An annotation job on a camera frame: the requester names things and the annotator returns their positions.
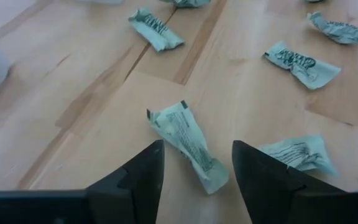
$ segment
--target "black plastic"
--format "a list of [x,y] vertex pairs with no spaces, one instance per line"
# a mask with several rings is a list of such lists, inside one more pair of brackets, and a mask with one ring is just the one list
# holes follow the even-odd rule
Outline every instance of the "black plastic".
[[233,142],[232,161],[253,224],[358,223],[358,192],[315,179],[242,141]]
[[0,224],[155,223],[163,173],[159,140],[87,189],[0,192]]

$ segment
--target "pale green wrapper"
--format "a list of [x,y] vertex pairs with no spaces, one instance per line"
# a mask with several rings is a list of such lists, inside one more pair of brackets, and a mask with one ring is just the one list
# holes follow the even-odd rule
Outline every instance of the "pale green wrapper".
[[158,52],[174,49],[180,44],[185,43],[184,40],[173,33],[159,18],[154,17],[146,8],[138,9],[135,14],[128,18],[128,21]]
[[176,7],[200,7],[209,4],[211,0],[160,0],[163,2],[173,2]]
[[307,55],[288,50],[284,42],[278,42],[265,53],[275,65],[291,71],[310,90],[325,86],[341,69]]
[[320,169],[338,175],[329,159],[324,139],[319,134],[286,139],[259,146],[258,149],[300,171]]
[[184,101],[159,112],[147,110],[147,118],[161,137],[190,160],[208,194],[227,183],[229,172],[209,153],[205,137]]
[[340,44],[358,43],[358,27],[344,22],[327,21],[321,12],[308,13],[307,18],[323,34]]

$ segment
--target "wooden surface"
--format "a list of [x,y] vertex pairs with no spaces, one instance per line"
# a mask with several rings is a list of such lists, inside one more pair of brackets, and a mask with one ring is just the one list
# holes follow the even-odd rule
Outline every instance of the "wooden surface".
[[[186,44],[155,52],[127,22],[142,6]],[[0,0],[0,46],[12,62],[0,87],[0,190],[87,187],[159,139],[146,108],[182,99],[231,176],[207,196],[167,145],[157,223],[250,223],[232,170],[235,139],[258,146],[321,133],[341,175],[311,174],[357,190],[358,45],[314,30],[305,19],[313,11],[358,25],[358,0],[212,0],[177,10],[157,0]],[[261,57],[279,40],[342,72],[307,90]]]

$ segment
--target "wooden table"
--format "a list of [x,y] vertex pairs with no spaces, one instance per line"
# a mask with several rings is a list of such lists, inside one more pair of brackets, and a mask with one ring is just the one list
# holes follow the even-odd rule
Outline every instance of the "wooden table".
[[[186,44],[155,52],[127,21],[144,6]],[[158,223],[250,223],[232,170],[235,139],[258,146],[321,133],[341,175],[312,174],[357,190],[358,45],[314,30],[305,19],[314,11],[358,25],[358,0],[212,0],[177,10],[158,0],[0,0],[0,46],[12,62],[0,87],[0,190],[87,187],[159,139],[146,108],[182,99],[231,176],[208,196],[167,145]],[[307,90],[261,57],[279,40],[342,72]]]

